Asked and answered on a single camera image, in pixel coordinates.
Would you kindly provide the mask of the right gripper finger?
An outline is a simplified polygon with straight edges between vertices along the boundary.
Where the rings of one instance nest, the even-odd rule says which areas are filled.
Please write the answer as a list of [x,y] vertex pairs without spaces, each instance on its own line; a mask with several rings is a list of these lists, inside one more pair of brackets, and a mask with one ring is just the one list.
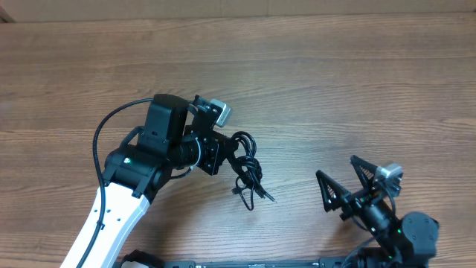
[[372,188],[377,166],[356,155],[350,157],[350,164],[353,166],[361,185],[364,188]]
[[325,212],[335,211],[349,205],[351,193],[322,170],[316,172],[316,178],[321,189]]

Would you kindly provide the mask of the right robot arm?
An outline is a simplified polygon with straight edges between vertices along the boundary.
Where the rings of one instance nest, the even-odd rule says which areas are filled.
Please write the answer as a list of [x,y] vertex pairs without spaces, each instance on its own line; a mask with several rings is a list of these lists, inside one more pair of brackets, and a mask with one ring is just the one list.
[[351,219],[371,238],[345,257],[320,258],[320,267],[427,267],[437,255],[440,224],[414,211],[399,219],[395,198],[401,191],[403,169],[397,163],[374,165],[355,155],[350,164],[362,185],[347,190],[322,170],[316,172],[326,212],[341,210],[340,218]]

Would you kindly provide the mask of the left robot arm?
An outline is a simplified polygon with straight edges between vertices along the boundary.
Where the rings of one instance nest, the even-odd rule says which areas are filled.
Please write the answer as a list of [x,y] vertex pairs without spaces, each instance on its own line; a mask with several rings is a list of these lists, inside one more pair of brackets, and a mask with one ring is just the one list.
[[236,142],[213,129],[231,116],[226,103],[169,94],[145,103],[144,125],[135,127],[103,165],[93,156],[99,188],[63,267],[112,267],[158,191],[174,179],[173,170],[195,167],[213,176],[237,150]]

